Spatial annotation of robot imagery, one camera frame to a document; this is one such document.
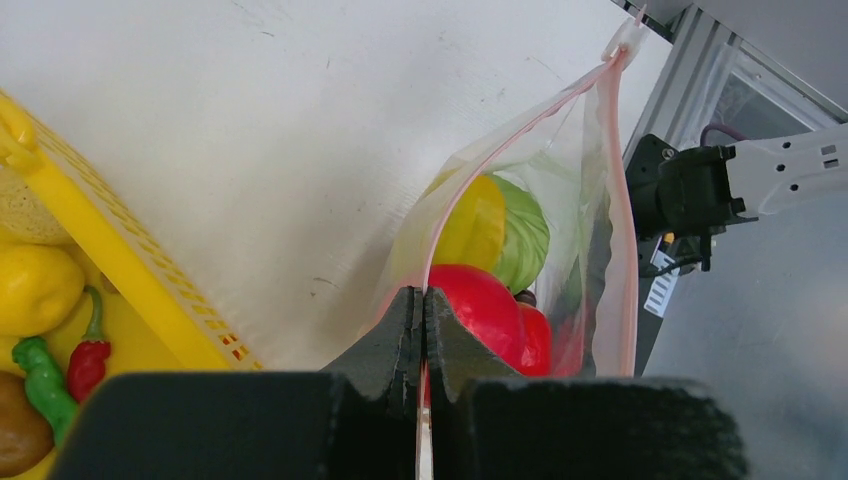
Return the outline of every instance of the green cabbage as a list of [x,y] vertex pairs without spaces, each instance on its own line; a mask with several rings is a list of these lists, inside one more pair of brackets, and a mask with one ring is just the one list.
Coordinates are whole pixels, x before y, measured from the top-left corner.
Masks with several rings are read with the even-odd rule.
[[504,246],[492,274],[516,294],[529,287],[542,271],[551,234],[542,207],[532,194],[497,175],[489,176],[506,200]]

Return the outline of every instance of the yellow plastic crate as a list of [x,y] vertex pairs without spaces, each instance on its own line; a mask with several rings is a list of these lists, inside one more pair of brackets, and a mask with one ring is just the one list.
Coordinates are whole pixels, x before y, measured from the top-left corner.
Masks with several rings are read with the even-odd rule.
[[[120,290],[122,295],[103,295],[104,330],[113,344],[109,375],[262,368],[85,158],[2,90],[0,162],[23,176],[74,238],[79,248],[69,251],[86,269],[89,283],[103,291],[102,271]],[[71,318],[45,335],[63,368],[85,330],[90,305],[85,298]],[[16,341],[0,340],[0,368],[16,370],[11,361]],[[44,477],[54,455],[22,478]]]

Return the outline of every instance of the red chili pepper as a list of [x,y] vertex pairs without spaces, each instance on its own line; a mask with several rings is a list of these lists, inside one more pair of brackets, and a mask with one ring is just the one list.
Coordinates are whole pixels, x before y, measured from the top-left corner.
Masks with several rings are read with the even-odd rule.
[[85,335],[71,354],[68,366],[68,391],[80,403],[106,376],[106,359],[112,354],[112,345],[103,335],[100,326],[103,319],[103,299],[94,287],[86,285],[85,291],[91,295],[91,320]]

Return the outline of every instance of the kiwi fruit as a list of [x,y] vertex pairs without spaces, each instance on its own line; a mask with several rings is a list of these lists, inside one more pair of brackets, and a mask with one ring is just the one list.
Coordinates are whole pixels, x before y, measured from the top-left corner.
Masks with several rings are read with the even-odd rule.
[[20,475],[53,449],[53,430],[30,405],[24,379],[0,371],[0,478]]

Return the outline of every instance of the ziplock bag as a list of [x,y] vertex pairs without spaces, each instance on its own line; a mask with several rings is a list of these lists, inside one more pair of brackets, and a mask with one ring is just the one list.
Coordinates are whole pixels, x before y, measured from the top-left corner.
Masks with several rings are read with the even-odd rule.
[[[507,326],[493,340],[464,321],[485,317],[489,307],[475,312],[455,300],[478,295],[471,303],[513,312],[507,304],[515,301],[510,295],[504,300],[503,292],[528,290],[550,327],[541,335],[548,344],[542,355],[550,359],[543,375],[633,375],[637,254],[618,93],[645,33],[639,18],[628,20],[601,65],[448,159],[395,237],[374,318],[398,288],[438,286],[460,321],[522,371],[515,349],[540,338],[538,325],[531,331],[521,323],[527,309],[514,321],[501,319]],[[453,290],[462,292],[452,296]],[[519,300],[532,298],[522,295]],[[490,317],[512,315],[488,311]],[[490,320],[470,323],[488,328]]]

